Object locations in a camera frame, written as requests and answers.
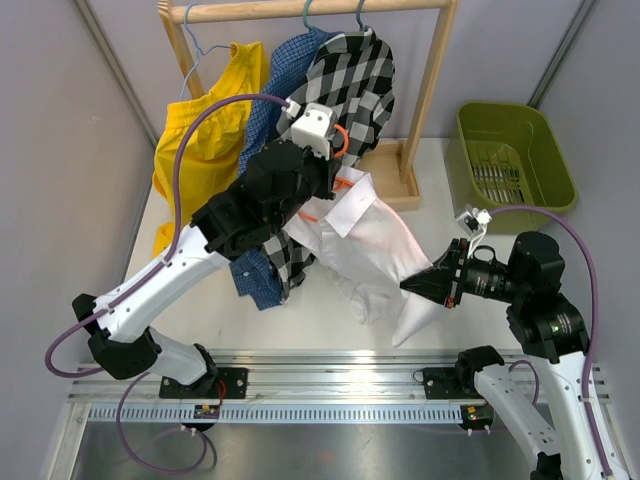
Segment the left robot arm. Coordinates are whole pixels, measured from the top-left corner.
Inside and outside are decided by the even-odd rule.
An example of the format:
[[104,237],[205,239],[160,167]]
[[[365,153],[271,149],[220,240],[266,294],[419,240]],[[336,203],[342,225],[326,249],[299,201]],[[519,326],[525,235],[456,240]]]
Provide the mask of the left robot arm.
[[87,325],[93,359],[116,380],[143,373],[163,377],[186,398],[220,393],[219,373],[199,344],[171,339],[151,324],[208,275],[226,268],[276,233],[311,198],[333,198],[341,160],[291,141],[267,144],[226,190],[197,209],[176,244],[113,291],[72,303]]

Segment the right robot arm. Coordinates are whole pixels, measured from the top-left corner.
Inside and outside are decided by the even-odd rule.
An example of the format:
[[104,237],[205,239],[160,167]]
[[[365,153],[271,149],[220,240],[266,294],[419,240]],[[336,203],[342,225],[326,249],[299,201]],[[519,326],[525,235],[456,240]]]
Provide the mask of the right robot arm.
[[564,268],[557,242],[540,232],[519,234],[507,263],[476,258],[461,238],[401,287],[447,308],[465,294],[506,303],[509,329],[537,375],[551,418],[522,394],[492,346],[460,352],[453,380],[460,393],[479,395],[498,414],[525,454],[531,478],[627,479],[585,370],[587,328],[560,291]]

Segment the black white checked shirt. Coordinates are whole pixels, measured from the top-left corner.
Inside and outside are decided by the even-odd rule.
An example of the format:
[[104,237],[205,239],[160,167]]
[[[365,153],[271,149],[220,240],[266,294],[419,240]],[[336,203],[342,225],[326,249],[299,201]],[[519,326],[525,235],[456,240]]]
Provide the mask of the black white checked shirt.
[[[337,123],[349,135],[341,161],[353,167],[377,146],[390,120],[394,76],[392,50],[372,28],[340,33],[320,46],[292,99],[302,106],[318,103],[333,110]],[[290,290],[301,285],[315,257],[284,231],[265,242],[261,254],[274,274],[258,301],[259,308],[266,310],[284,303]]]

